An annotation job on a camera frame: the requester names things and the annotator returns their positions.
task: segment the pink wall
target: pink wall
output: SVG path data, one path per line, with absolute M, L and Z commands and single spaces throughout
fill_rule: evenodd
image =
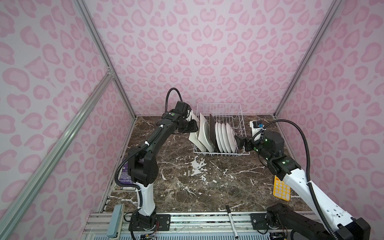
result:
M 111 83 L 10 240 L 78 239 L 101 204 L 131 122 Z
M 136 114 L 159 115 L 171 87 L 273 113 L 331 0 L 85 2 Z
M 280 118 L 309 142 L 312 177 L 336 203 L 383 239 L 384 4 L 348 0 L 312 57 Z M 305 166 L 298 132 L 283 124 Z
M 1 218 L 106 69 L 71 0 L 0 10 Z

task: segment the yellow calculator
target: yellow calculator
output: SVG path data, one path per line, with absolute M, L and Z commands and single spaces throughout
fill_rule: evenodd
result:
M 275 176 L 275 183 L 273 185 L 273 195 L 277 198 L 289 201 L 291 198 L 291 188 L 283 181 Z

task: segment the brown marble surface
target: brown marble surface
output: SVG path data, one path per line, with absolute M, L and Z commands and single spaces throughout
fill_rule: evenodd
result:
M 140 144 L 156 127 L 160 117 L 139 117 L 129 147 Z M 250 120 L 272 121 L 272 116 L 244 116 L 247 136 Z M 268 130 L 278 131 L 276 125 Z M 203 155 L 193 153 L 188 134 L 171 135 L 157 155 L 159 175 L 154 182 L 157 212 L 220 211 L 225 205 L 233 211 L 264 211 L 278 202 L 295 211 L 309 207 L 295 192 L 284 201 L 272 194 L 274 176 L 257 160 L 255 152 L 245 156 Z M 136 193 L 112 192 L 106 211 L 124 203 L 126 212 L 136 209 Z

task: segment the vented panel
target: vented panel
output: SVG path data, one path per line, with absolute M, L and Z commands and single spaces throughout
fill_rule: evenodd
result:
M 109 240 L 107 236 L 97 234 L 94 240 Z M 132 240 L 130 234 L 120 235 L 120 240 Z M 160 233 L 157 240 L 235 240 L 232 233 Z M 239 240 L 270 240 L 269 236 L 259 233 L 239 234 Z

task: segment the plate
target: plate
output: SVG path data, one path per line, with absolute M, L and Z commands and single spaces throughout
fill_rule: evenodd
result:
M 218 152 L 218 145 L 215 137 L 215 119 L 212 114 L 209 114 L 209 139 L 214 144 L 214 150 Z
M 223 147 L 221 146 L 221 142 L 220 142 L 220 137 L 218 135 L 218 125 L 220 123 L 215 123 L 215 136 L 216 136 L 216 140 L 217 140 L 217 146 L 218 146 L 218 149 L 220 152 L 223 152 Z
M 209 139 L 209 124 L 204 115 L 200 113 L 200 132 L 197 139 L 207 148 L 209 152 L 214 152 L 214 144 Z
M 198 126 L 200 125 L 200 121 L 196 117 L 196 115 L 193 113 L 193 111 L 190 112 L 190 114 L 187 118 L 187 121 L 190 121 L 191 119 L 196 120 L 197 125 Z M 191 141 L 201 152 L 206 152 L 207 149 L 205 148 L 205 146 L 197 139 L 198 135 L 199 135 L 199 130 L 197 130 L 197 132 L 191 132 L 189 134 L 188 140 Z
M 229 123 L 227 123 L 227 135 L 228 135 L 229 145 L 231 146 L 231 150 L 233 153 L 235 153 L 237 148 L 237 144 L 235 140 L 235 132 L 233 131 Z
M 221 123 L 218 122 L 218 125 L 217 125 L 217 130 L 218 130 L 218 137 L 219 137 L 219 140 L 220 140 L 220 144 L 221 144 L 221 147 L 223 148 L 223 152 L 227 153 L 227 149 L 225 148 L 225 145 L 224 145 L 224 139 L 223 139 L 223 132 L 222 132 L 222 127 L 221 127 Z
M 232 153 L 231 145 L 229 144 L 228 135 L 227 135 L 227 126 L 226 124 L 221 125 L 221 132 L 223 133 L 223 140 L 225 148 L 227 149 L 228 153 Z

